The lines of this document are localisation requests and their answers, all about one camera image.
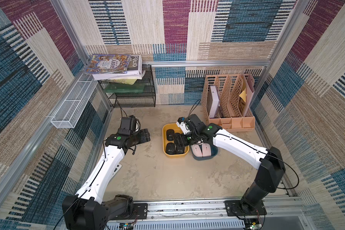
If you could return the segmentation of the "pink mouse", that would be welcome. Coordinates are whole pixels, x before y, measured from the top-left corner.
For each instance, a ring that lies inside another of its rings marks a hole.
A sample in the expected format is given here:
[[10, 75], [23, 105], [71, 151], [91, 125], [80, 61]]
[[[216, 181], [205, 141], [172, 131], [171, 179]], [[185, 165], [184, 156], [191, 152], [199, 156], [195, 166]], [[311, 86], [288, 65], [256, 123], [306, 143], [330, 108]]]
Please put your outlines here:
[[203, 157], [202, 149], [201, 149], [200, 145], [197, 145], [197, 144], [192, 145], [191, 150], [192, 150], [193, 155], [196, 158], [202, 158]]
[[202, 157], [212, 156], [211, 146], [207, 143], [201, 145]]

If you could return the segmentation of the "black mouse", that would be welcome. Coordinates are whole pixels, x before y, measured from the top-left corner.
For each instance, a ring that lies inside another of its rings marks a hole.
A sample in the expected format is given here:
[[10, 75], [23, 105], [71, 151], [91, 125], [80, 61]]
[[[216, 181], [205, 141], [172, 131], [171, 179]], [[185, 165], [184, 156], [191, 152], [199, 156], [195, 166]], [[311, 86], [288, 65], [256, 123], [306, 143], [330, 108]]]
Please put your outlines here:
[[175, 155], [175, 148], [176, 145], [172, 142], [167, 143], [166, 147], [165, 147], [165, 153], [168, 155]]
[[174, 133], [174, 143], [177, 147], [183, 148], [186, 146], [185, 135], [181, 133]]
[[174, 132], [173, 129], [168, 129], [168, 130], [166, 131], [166, 139], [167, 139], [168, 141], [173, 141], [173, 140], [174, 140], [174, 134], [175, 134], [175, 132]]
[[184, 153], [185, 153], [185, 147], [176, 146], [175, 154], [184, 154]]

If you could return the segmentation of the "yellow plastic storage box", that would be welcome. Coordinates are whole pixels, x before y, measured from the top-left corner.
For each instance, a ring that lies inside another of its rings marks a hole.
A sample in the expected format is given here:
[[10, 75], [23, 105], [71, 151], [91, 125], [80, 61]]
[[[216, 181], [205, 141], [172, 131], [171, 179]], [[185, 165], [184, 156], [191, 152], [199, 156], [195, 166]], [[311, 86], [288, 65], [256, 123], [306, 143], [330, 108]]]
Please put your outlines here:
[[173, 135], [182, 134], [182, 130], [176, 123], [166, 124], [163, 127], [163, 150], [166, 156], [170, 158], [179, 158], [184, 157], [189, 152], [189, 146], [186, 146], [184, 149], [178, 147], [174, 143]]

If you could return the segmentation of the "teal plastic storage box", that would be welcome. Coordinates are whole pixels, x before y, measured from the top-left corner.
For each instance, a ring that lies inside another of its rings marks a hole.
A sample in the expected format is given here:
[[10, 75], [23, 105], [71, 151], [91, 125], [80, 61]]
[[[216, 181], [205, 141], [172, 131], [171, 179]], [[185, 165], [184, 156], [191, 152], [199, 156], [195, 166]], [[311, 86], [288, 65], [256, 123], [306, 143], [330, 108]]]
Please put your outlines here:
[[194, 155], [193, 155], [193, 158], [197, 161], [203, 161], [203, 160], [209, 160], [209, 159], [212, 159], [214, 158], [217, 154], [218, 154], [218, 148], [216, 146], [213, 146], [213, 145], [210, 145], [211, 146], [211, 152], [212, 152], [212, 156], [210, 157], [202, 157], [202, 158], [196, 158]]

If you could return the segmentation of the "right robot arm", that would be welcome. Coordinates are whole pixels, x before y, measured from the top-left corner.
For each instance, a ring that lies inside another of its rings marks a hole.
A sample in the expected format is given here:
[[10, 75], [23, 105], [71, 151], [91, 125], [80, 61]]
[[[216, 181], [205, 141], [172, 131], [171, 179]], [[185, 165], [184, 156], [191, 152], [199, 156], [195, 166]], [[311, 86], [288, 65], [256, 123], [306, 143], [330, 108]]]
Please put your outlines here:
[[275, 147], [267, 149], [244, 141], [214, 123], [205, 125], [195, 114], [180, 117], [176, 124], [182, 131], [173, 137], [177, 146], [208, 144], [242, 158], [257, 170], [254, 182], [241, 200], [232, 204], [229, 209], [239, 216], [256, 213], [265, 215], [262, 200], [269, 193], [276, 192], [286, 171], [280, 150]]

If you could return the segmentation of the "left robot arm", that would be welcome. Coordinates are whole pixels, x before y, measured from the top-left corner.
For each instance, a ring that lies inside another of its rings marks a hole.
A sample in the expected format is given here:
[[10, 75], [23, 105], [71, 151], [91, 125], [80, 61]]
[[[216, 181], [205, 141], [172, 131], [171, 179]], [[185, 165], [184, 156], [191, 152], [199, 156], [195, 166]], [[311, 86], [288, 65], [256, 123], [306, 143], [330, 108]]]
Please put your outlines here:
[[68, 230], [103, 230], [115, 218], [138, 220], [133, 197], [116, 195], [104, 201], [106, 188], [118, 171], [128, 150], [135, 151], [139, 144], [150, 141], [147, 129], [142, 129], [135, 116], [122, 117], [117, 133], [103, 142], [103, 153], [85, 183], [75, 195], [63, 203], [63, 218]]

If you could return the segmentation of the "white box in organizer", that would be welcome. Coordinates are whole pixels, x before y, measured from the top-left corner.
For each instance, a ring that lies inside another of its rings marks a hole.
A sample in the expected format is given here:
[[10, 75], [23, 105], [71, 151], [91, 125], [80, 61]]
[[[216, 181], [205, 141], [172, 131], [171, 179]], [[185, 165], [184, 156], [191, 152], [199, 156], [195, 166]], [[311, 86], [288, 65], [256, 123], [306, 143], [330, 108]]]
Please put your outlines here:
[[207, 97], [207, 112], [209, 118], [214, 118], [219, 107], [219, 95], [215, 85], [209, 87], [209, 93]]

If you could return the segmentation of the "pink desktop file organizer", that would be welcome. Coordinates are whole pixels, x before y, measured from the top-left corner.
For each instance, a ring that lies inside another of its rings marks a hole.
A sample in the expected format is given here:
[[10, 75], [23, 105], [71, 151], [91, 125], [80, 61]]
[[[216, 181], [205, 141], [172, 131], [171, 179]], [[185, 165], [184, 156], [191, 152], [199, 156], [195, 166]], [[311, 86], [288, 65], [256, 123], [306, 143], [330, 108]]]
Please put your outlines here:
[[[214, 123], [229, 132], [247, 132], [255, 129], [255, 117], [249, 109], [254, 95], [253, 76], [247, 74], [207, 75], [202, 93], [202, 109], [205, 123]], [[207, 112], [209, 87], [215, 85], [219, 96], [219, 108], [214, 118]], [[246, 103], [239, 97], [246, 89]]]

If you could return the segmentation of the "green folder on shelf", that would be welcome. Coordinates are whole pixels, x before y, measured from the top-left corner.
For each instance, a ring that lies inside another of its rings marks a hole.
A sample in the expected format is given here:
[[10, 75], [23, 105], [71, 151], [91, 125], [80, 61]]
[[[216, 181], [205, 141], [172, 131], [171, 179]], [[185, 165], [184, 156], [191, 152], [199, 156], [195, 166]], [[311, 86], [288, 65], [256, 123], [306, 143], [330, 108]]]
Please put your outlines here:
[[142, 93], [145, 88], [144, 84], [118, 84], [110, 83], [104, 88], [104, 92], [108, 94], [112, 93]]

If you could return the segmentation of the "black and white folio book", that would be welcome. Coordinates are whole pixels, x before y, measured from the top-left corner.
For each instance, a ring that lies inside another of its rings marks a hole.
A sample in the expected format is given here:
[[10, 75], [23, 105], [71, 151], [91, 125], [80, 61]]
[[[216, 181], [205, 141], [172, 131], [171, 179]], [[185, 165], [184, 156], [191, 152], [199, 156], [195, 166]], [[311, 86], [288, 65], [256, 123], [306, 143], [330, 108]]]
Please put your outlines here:
[[92, 74], [96, 81], [99, 80], [141, 80], [146, 71], [142, 69], [142, 56], [131, 55], [131, 61], [125, 73]]

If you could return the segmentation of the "yellow paper in organizer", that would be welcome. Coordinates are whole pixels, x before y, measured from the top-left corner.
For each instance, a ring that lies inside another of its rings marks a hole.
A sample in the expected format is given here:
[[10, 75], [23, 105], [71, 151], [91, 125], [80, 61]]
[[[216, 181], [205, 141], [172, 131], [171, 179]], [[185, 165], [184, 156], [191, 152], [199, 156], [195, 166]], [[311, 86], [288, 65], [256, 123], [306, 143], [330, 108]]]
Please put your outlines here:
[[247, 96], [246, 89], [242, 89], [242, 92], [240, 93], [239, 97], [242, 99], [244, 103], [246, 103], [246, 96]]

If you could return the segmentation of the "colourful picture book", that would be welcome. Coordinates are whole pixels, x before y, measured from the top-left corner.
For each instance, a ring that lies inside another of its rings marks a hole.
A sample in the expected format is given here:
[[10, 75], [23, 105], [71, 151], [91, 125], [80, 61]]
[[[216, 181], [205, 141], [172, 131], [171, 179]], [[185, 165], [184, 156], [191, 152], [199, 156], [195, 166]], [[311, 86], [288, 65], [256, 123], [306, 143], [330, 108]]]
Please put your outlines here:
[[131, 61], [131, 55], [95, 54], [84, 70], [85, 74], [125, 73]]

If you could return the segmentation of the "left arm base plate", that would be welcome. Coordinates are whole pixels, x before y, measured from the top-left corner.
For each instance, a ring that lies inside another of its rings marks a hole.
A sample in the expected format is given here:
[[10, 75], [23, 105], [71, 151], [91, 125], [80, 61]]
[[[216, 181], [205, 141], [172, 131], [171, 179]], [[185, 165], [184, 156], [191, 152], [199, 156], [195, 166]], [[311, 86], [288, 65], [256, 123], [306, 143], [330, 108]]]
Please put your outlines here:
[[144, 220], [147, 219], [148, 204], [147, 203], [134, 203], [132, 215], [130, 220]]

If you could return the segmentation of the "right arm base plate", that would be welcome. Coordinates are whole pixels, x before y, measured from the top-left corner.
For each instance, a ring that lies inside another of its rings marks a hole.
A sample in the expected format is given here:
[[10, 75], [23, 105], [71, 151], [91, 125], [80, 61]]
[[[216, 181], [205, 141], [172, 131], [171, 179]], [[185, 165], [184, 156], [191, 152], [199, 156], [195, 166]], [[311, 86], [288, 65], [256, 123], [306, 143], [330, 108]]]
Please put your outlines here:
[[241, 200], [225, 200], [225, 209], [229, 217], [247, 217], [247, 216], [260, 216], [266, 215], [267, 211], [263, 206], [263, 202], [260, 201], [255, 206], [242, 202]]

